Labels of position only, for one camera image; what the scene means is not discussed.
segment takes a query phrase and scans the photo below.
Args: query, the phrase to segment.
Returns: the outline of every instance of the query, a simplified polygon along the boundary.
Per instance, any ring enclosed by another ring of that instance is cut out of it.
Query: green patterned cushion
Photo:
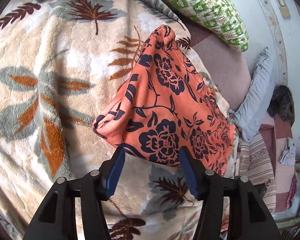
[[[208,28],[233,50],[248,49],[248,34],[230,0],[163,0],[182,15]]]

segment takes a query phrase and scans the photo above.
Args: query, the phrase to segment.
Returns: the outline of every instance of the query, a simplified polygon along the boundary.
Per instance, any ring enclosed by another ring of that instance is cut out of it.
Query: orange floral fabric
[[[180,166],[179,149],[187,146],[220,175],[235,131],[166,25],[145,41],[130,78],[92,128],[112,146],[168,166]]]

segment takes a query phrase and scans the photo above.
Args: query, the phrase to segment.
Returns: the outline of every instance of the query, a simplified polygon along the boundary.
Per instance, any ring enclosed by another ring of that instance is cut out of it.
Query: blue gripper pad
[[[109,173],[109,176],[106,180],[106,198],[109,199],[115,191],[115,188],[117,187],[119,177],[121,175],[121,171],[124,165],[125,161],[125,152],[124,148],[121,148],[119,152],[115,152],[114,154],[117,154],[117,158],[114,162],[114,165],[112,167],[112,170]]]
[[[198,197],[199,197],[198,182],[197,182],[196,176],[194,174],[193,167],[189,162],[189,158],[191,158],[190,159],[191,162],[195,161],[192,158],[188,148],[186,146],[181,147],[179,150],[179,160],[180,160],[180,164],[181,164],[181,169],[183,171],[183,174],[185,175],[186,182],[188,184],[190,193],[196,199],[198,199]]]

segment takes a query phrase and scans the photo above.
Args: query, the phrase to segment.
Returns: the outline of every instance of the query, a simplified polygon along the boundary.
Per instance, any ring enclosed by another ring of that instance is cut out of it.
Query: metal pin
[[[249,181],[249,179],[246,176],[240,176],[240,180],[242,182],[248,182]]]
[[[100,171],[98,171],[98,170],[93,170],[93,171],[90,172],[90,175],[93,176],[93,177],[98,176],[99,174],[100,174]]]
[[[214,171],[213,170],[206,170],[205,173],[208,175],[208,176],[212,176],[214,174]]]
[[[65,179],[64,177],[60,177],[60,178],[57,179],[57,183],[58,183],[58,184],[62,184],[62,183],[64,183],[65,181],[66,181],[66,179]]]

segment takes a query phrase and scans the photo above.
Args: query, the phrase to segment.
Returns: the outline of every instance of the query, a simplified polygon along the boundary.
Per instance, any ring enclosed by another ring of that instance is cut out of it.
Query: black furry object
[[[276,113],[279,114],[281,119],[285,122],[294,123],[294,104],[290,89],[285,85],[276,86],[272,94],[268,113],[274,117]]]

